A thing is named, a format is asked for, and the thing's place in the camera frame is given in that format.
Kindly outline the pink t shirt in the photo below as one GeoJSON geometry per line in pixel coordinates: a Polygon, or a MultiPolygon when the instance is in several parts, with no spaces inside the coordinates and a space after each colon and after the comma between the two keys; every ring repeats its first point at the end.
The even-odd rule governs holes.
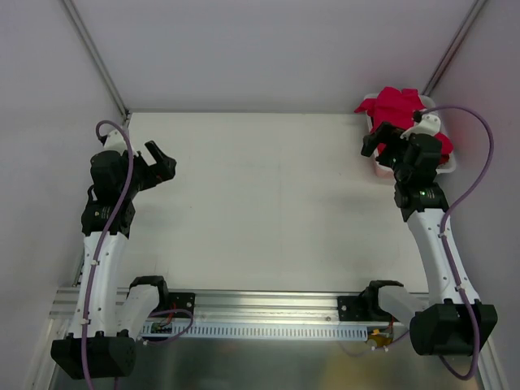
{"type": "Polygon", "coordinates": [[[389,123],[404,133],[403,136],[399,136],[403,140],[410,141],[412,134],[433,136],[441,144],[440,162],[437,167],[437,172],[441,173],[448,170],[444,166],[450,164],[453,144],[441,131],[440,117],[429,113],[414,119],[417,111],[433,107],[434,102],[429,97],[420,95],[417,89],[387,86],[379,93],[366,95],[354,113],[366,116],[369,133],[375,132],[380,124],[389,123]]]}

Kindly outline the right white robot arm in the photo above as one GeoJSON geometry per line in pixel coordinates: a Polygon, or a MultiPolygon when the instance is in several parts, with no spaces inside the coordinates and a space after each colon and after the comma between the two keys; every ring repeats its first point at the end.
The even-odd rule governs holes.
{"type": "Polygon", "coordinates": [[[400,282],[373,280],[361,295],[365,315],[376,322],[391,315],[401,322],[419,355],[476,355],[498,316],[493,305],[482,303],[454,244],[449,204],[436,183],[441,142],[383,122],[364,136],[362,155],[371,156],[379,145],[385,148],[376,160],[393,172],[394,200],[418,247],[428,303],[413,297],[400,282]]]}

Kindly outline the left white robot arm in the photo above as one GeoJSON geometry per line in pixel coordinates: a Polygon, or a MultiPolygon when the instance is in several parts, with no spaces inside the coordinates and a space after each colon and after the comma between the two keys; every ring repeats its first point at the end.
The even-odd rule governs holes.
{"type": "Polygon", "coordinates": [[[135,215],[133,200],[176,174],[175,159],[154,141],[145,143],[154,159],[149,165],[139,152],[106,145],[91,159],[92,185],[81,215],[84,265],[80,294],[67,334],[54,340],[50,356],[71,379],[127,377],[136,361],[137,337],[149,315],[169,309],[162,276],[133,280],[122,306],[116,304],[117,272],[129,242],[135,215]]]}

